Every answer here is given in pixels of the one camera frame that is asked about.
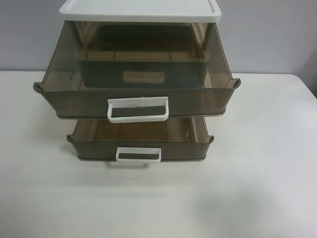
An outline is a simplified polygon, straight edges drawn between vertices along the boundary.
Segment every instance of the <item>white lid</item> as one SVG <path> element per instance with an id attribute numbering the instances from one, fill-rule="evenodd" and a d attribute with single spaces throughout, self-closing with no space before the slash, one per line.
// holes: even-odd
<path id="1" fill-rule="evenodd" d="M 218 22 L 215 0 L 67 0 L 60 8 L 69 21 Z"/>

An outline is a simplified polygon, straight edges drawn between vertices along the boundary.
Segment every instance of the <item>tabletop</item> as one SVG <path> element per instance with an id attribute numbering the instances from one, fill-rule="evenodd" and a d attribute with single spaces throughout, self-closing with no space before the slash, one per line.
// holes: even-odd
<path id="1" fill-rule="evenodd" d="M 33 91 L 43 72 L 0 72 L 0 237 L 317 237 L 317 100 L 293 75 L 234 74 L 197 163 L 83 162 Z"/>

